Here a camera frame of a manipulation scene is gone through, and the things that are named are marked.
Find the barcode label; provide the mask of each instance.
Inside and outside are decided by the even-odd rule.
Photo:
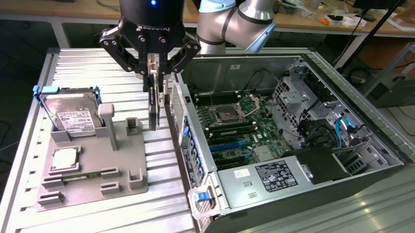
[[[68,133],[91,132],[95,130],[90,111],[58,113],[58,116]]]

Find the gray floor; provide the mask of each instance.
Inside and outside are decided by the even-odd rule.
[[[98,47],[99,33],[106,27],[107,25],[67,24],[66,30],[72,47]],[[0,122],[0,139],[7,133],[4,143],[0,145],[0,194],[3,194],[11,168],[8,162],[14,161],[18,144],[3,148],[20,139],[32,101],[32,87],[38,83],[46,52],[48,48],[58,47],[58,42],[50,24],[40,22],[0,20],[0,34],[0,86],[3,87],[0,91],[0,120],[12,126],[7,133],[7,124]],[[326,43],[325,40],[326,35],[275,33],[266,46],[314,47],[331,61],[342,48],[330,45],[331,43]],[[347,36],[333,36],[331,38],[334,43],[346,40]],[[362,63],[357,59],[351,67],[361,65]]]

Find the computer component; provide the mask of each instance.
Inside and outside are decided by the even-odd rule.
[[[271,51],[205,55],[175,76],[182,112],[169,117],[185,125],[185,182],[202,232],[238,232],[349,197],[411,163],[414,148],[394,143],[394,128],[325,59]]]
[[[67,131],[71,137],[95,135],[103,127],[98,116],[99,88],[60,88],[44,86],[35,96],[52,121],[56,131]]]

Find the wooden tabletop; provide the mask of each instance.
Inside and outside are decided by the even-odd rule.
[[[305,5],[309,6],[309,0],[303,0]],[[119,6],[119,0],[100,0],[103,4],[110,6]],[[325,0],[331,6],[343,9],[345,2],[339,0]],[[317,13],[317,18],[327,15],[325,10],[315,10],[309,8]],[[118,19],[120,12],[98,4],[96,0],[76,0],[75,3],[56,2],[54,0],[0,0],[0,13],[28,14],[28,15],[55,15],[63,17],[91,17]],[[358,32],[370,32],[377,25],[382,15],[370,12],[375,17],[375,22],[369,22],[365,27],[358,28]],[[193,0],[185,0],[185,22],[198,22],[199,12],[194,5]],[[351,32],[354,27],[345,26],[326,26],[317,18],[303,18],[301,15],[277,14],[275,24],[282,28],[327,30],[327,31],[346,31]],[[403,32],[391,24],[385,23],[379,29],[379,33],[386,34],[415,34],[415,32]]]

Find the hard drive label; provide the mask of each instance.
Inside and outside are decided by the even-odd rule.
[[[299,184],[285,160],[259,165],[255,168],[270,193]]]
[[[95,130],[90,111],[58,113],[68,133],[91,132]]]

